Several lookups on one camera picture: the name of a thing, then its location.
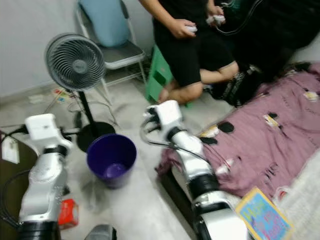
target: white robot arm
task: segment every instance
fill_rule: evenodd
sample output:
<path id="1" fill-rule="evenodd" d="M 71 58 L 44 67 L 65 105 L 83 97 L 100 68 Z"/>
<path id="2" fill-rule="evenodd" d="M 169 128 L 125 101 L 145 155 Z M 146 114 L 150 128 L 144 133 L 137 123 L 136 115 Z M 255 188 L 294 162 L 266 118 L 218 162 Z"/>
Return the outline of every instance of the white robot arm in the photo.
<path id="1" fill-rule="evenodd" d="M 145 134 L 159 130 L 161 138 L 177 150 L 185 182 L 193 199 L 194 230 L 200 240 L 250 239 L 245 223 L 237 216 L 219 183 L 211 165 L 204 158 L 202 142 L 184 129 L 179 105 L 174 100 L 147 108 L 141 137 L 150 144 Z"/>
<path id="2" fill-rule="evenodd" d="M 30 116 L 25 125 L 28 142 L 39 157 L 29 173 L 29 186 L 22 198 L 18 239 L 60 239 L 57 221 L 67 182 L 65 157 L 73 144 L 62 136 L 53 114 Z"/>

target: purple bucket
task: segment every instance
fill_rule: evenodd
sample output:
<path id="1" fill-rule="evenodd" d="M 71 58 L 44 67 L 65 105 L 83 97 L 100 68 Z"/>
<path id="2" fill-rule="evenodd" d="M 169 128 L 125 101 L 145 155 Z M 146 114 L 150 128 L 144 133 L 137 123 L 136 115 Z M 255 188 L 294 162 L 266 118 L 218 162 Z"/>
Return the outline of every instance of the purple bucket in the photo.
<path id="1" fill-rule="evenodd" d="M 115 189 L 128 182 L 136 157 L 136 146 L 129 138 L 107 134 L 90 145 L 86 162 L 107 187 Z"/>

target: green stool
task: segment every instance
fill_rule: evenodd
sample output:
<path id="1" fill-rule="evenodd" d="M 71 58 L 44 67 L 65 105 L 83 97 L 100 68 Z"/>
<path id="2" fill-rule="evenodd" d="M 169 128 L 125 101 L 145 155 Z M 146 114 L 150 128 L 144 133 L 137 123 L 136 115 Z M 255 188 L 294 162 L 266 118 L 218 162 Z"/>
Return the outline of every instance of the green stool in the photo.
<path id="1" fill-rule="evenodd" d="M 149 78 L 146 86 L 145 98 L 151 101 L 158 101 L 159 94 L 161 93 L 164 86 L 168 85 L 173 75 L 170 71 L 170 67 L 160 52 L 157 45 L 154 46 L 152 64 L 150 68 Z"/>

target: black shirt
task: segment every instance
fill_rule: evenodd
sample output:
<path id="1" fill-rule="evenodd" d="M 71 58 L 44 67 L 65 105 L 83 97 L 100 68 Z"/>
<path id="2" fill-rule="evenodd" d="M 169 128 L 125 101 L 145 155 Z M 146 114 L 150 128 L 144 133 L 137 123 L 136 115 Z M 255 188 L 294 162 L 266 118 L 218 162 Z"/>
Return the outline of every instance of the black shirt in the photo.
<path id="1" fill-rule="evenodd" d="M 199 27 L 208 26 L 206 23 L 208 0 L 159 0 L 161 5 L 175 19 L 186 19 Z"/>

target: hand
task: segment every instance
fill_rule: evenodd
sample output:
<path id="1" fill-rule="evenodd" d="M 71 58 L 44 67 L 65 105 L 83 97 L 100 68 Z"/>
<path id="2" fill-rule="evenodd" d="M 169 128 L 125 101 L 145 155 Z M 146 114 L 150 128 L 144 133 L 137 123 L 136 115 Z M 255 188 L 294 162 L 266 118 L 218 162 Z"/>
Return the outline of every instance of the hand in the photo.
<path id="1" fill-rule="evenodd" d="M 210 3 L 207 4 L 206 10 L 207 10 L 208 16 L 225 15 L 224 10 L 221 7 L 215 6 Z"/>
<path id="2" fill-rule="evenodd" d="M 196 34 L 190 32 L 186 26 L 195 27 L 196 24 L 186 19 L 175 19 L 169 26 L 169 30 L 177 39 L 194 38 Z"/>

